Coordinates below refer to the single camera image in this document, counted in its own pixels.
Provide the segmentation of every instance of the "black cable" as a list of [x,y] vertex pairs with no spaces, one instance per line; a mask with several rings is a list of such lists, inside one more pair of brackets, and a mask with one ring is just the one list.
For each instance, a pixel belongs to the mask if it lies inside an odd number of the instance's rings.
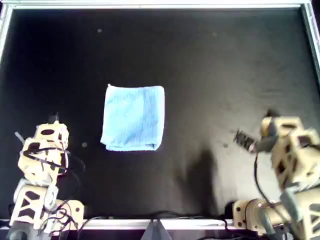
[[276,206],[270,202],[270,200],[264,194],[264,192],[262,191],[262,189],[259,185],[259,182],[258,182],[258,153],[255,155],[253,168],[254,168],[254,173],[253,173],[254,174],[254,182],[255,182],[256,188],[258,189],[260,195],[264,198],[264,200],[267,202],[267,204],[270,206],[270,208],[272,208],[275,211],[275,213],[278,214],[278,216],[283,221],[283,224],[290,230],[290,232],[293,236],[293,239],[300,240],[300,238],[296,235],[296,233],[291,228],[290,224],[288,223],[288,220],[281,214],[281,212],[278,211]]
[[[78,175],[73,171],[72,168],[66,168],[66,167],[63,167],[59,164],[56,164],[52,161],[47,161],[47,160],[44,160],[44,159],[41,159],[39,157],[36,157],[36,156],[33,156],[31,154],[38,154],[40,152],[43,152],[43,151],[52,151],[52,150],[59,150],[59,151],[64,151],[66,153],[69,153],[71,154],[70,151],[66,151],[66,150],[63,150],[62,148],[58,148],[58,147],[45,147],[45,148],[39,148],[39,149],[36,149],[35,151],[29,151],[29,150],[25,150],[23,151],[23,155],[27,158],[30,158],[30,159],[33,159],[33,160],[36,160],[38,162],[41,162],[41,163],[44,163],[44,164],[48,164],[50,166],[54,166],[54,167],[57,167],[59,169],[62,169],[62,170],[65,170],[65,171],[69,171],[71,173],[71,175],[73,176],[73,178],[76,180],[76,183],[77,183],[77,187],[76,189],[74,190],[74,192],[71,194],[70,197],[68,197],[66,200],[64,200],[54,211],[50,212],[51,214],[55,214],[57,211],[59,211],[69,200],[73,199],[74,196],[78,193],[79,189],[81,188],[81,181],[78,177]],[[86,170],[86,165],[85,163],[79,158],[79,157],[76,157],[76,159],[81,163],[82,165],[82,170],[85,171]]]
[[239,240],[243,239],[243,236],[231,237],[231,238],[215,238],[213,236],[203,236],[198,238],[197,240]]
[[80,239],[80,234],[81,232],[83,231],[84,227],[91,221],[91,220],[95,220],[95,219],[108,219],[107,217],[104,217],[104,216],[94,216],[94,217],[91,217],[89,219],[87,219],[83,225],[79,228],[79,231],[78,231],[78,234],[77,234],[77,240]]

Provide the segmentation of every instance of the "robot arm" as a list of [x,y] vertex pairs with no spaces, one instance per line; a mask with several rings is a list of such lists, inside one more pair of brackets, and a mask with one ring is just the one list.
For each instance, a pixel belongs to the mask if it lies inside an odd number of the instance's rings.
[[304,129],[298,117],[268,116],[262,120],[261,140],[243,132],[237,144],[251,153],[270,152],[280,202],[267,199],[237,201],[233,218],[239,229],[273,235],[274,226],[290,222],[301,240],[320,236],[320,138],[315,129]]
[[84,205],[77,200],[58,200],[59,175],[68,168],[69,132],[57,117],[37,126],[34,137],[24,141],[18,167],[24,173],[15,190],[9,240],[46,240],[63,231],[78,230]]

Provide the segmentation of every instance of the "folded towel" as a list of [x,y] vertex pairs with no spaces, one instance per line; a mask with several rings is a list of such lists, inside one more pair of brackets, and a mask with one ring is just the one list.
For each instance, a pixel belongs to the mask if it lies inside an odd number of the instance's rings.
[[101,143],[110,151],[155,151],[165,123],[162,86],[116,87],[105,94]]

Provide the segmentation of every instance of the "black table surface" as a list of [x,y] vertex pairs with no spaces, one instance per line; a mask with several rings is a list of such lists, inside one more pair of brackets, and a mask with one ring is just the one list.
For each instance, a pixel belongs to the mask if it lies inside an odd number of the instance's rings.
[[[100,143],[107,84],[164,87],[157,151]],[[130,217],[218,214],[258,197],[254,157],[234,145],[235,131],[258,137],[268,108],[320,130],[319,103],[298,9],[16,10],[0,66],[0,218],[23,176],[14,133],[33,136],[54,112],[87,168],[75,198],[92,215]],[[276,199],[267,155],[259,180]],[[58,186],[64,199],[76,183],[67,176]]]

